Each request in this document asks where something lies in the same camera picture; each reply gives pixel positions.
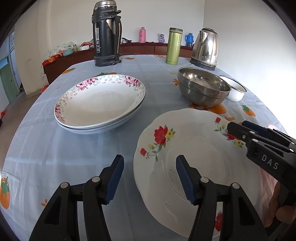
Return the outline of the right hand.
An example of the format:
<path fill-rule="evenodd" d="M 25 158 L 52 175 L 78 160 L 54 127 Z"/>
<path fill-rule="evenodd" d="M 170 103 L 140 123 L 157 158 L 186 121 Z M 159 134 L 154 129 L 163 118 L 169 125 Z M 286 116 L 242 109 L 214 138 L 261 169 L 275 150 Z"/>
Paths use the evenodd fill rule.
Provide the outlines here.
<path fill-rule="evenodd" d="M 264 227 L 270 227 L 274 218 L 276 217 L 279 221 L 291 224 L 295 220 L 295 206 L 283 206 L 280 207 L 278 204 L 278 198 L 280 195 L 280 183 L 262 168 L 260 168 L 263 181 L 267 185 L 267 189 L 270 191 L 271 187 L 274 187 L 273 195 L 269 201 L 268 209 L 265 212 L 263 220 Z"/>

